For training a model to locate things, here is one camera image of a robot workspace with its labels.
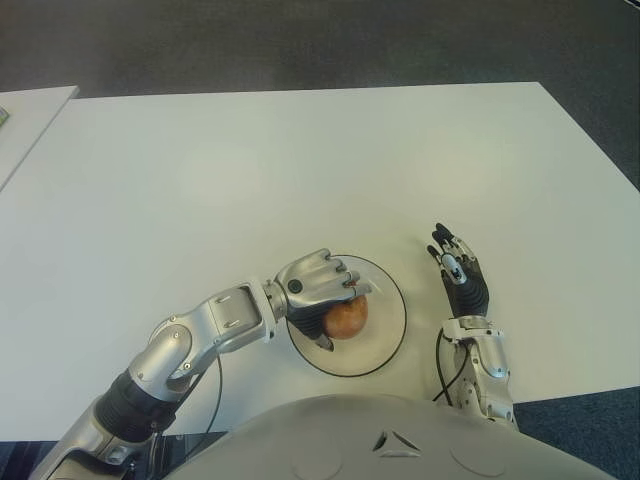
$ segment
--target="black cable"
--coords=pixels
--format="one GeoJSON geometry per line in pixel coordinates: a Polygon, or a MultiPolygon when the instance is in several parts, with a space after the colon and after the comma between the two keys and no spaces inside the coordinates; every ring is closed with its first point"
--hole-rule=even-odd
{"type": "MultiPolygon", "coordinates": [[[[449,390],[449,388],[451,388],[451,385],[453,385],[455,383],[455,381],[458,378],[460,378],[460,375],[462,375],[462,372],[464,372],[464,367],[466,367],[466,365],[467,365],[467,360],[469,360],[469,347],[467,347],[464,343],[462,344],[462,346],[464,347],[464,360],[462,361],[462,366],[458,370],[458,373],[456,373],[456,375],[451,379],[451,381],[449,383],[447,383],[447,385],[446,385],[446,390],[447,391],[449,390]]],[[[445,389],[440,390],[440,393],[438,393],[438,395],[433,397],[433,401],[434,402],[437,401],[442,396],[444,391],[445,391],[445,389]]]]}
{"type": "Polygon", "coordinates": [[[216,408],[213,411],[213,415],[211,415],[211,420],[209,421],[209,425],[207,426],[207,429],[202,434],[202,438],[198,441],[198,443],[195,444],[195,446],[191,450],[189,450],[184,455],[183,462],[186,462],[187,459],[189,458],[189,456],[193,452],[195,452],[204,443],[204,441],[207,438],[207,434],[209,433],[209,431],[211,430],[211,427],[213,426],[213,422],[215,421],[216,417],[218,416],[218,410],[220,409],[220,400],[222,399],[222,362],[220,361],[220,355],[218,355],[216,357],[216,360],[218,362],[218,374],[220,376],[220,381],[218,383],[218,399],[216,401],[216,408]]]}
{"type": "MultiPolygon", "coordinates": [[[[200,383],[200,380],[202,380],[202,377],[204,376],[204,372],[199,374],[196,379],[193,381],[193,383],[191,385],[189,385],[189,388],[187,389],[187,391],[185,392],[185,394],[182,396],[182,398],[180,399],[180,401],[178,402],[178,409],[180,409],[180,407],[182,407],[182,404],[185,402],[185,400],[187,398],[189,398],[189,396],[191,395],[191,393],[196,389],[196,387],[198,386],[198,384],[200,383]]],[[[156,455],[158,453],[158,445],[160,444],[160,442],[162,441],[162,439],[164,438],[164,436],[162,435],[162,432],[156,432],[155,436],[151,442],[151,446],[149,447],[149,461],[148,461],[148,465],[147,465],[147,477],[146,480],[154,480],[156,478],[158,478],[158,461],[156,458],[156,455]]]]}
{"type": "Polygon", "coordinates": [[[449,395],[449,390],[447,389],[447,385],[444,383],[444,376],[442,375],[442,366],[440,365],[440,342],[442,341],[442,336],[444,335],[444,330],[441,328],[438,332],[438,339],[436,340],[436,370],[438,370],[438,378],[440,379],[440,385],[442,386],[442,392],[447,399],[447,404],[449,406],[453,406],[453,402],[451,401],[451,396],[449,395]]]}

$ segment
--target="robot finger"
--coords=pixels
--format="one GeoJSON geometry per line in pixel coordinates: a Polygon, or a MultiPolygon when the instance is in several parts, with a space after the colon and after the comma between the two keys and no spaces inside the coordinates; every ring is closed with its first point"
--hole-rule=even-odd
{"type": "Polygon", "coordinates": [[[429,252],[429,255],[431,255],[435,259],[435,261],[438,262],[438,265],[442,265],[440,252],[436,247],[434,247],[433,245],[427,245],[427,252],[429,252]]]}

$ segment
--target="red apple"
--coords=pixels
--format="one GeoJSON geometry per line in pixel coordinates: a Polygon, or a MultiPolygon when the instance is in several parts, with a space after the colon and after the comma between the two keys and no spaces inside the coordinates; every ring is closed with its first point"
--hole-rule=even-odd
{"type": "Polygon", "coordinates": [[[367,321],[368,307],[364,295],[331,307],[323,319],[324,331],[331,338],[355,337],[367,321]]]}

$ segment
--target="clear plate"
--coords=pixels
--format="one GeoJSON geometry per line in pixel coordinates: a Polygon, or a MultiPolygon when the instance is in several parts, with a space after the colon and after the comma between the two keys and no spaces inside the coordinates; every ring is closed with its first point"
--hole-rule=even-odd
{"type": "Polygon", "coordinates": [[[352,255],[338,255],[349,270],[360,273],[360,281],[368,282],[369,315],[364,328],[349,340],[333,340],[334,351],[317,346],[313,340],[287,322],[291,341],[311,365],[339,377],[366,375],[387,363],[404,338],[407,313],[404,299],[393,279],[369,260],[352,255]]]}

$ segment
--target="white tabletop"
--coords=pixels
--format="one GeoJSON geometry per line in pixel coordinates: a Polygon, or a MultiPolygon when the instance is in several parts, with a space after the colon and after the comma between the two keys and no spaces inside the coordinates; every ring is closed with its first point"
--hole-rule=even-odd
{"type": "Polygon", "coordinates": [[[0,93],[0,107],[11,115],[0,127],[0,191],[76,87],[0,93]]]}
{"type": "MultiPolygon", "coordinates": [[[[640,383],[640,195],[535,83],[72,100],[0,201],[0,440],[55,439],[153,327],[307,252],[370,258],[405,341],[337,378],[278,327],[223,358],[214,429],[334,392],[438,391],[436,221],[479,256],[517,402],[640,383]]],[[[202,431],[212,368],[171,432],[202,431]]]]}

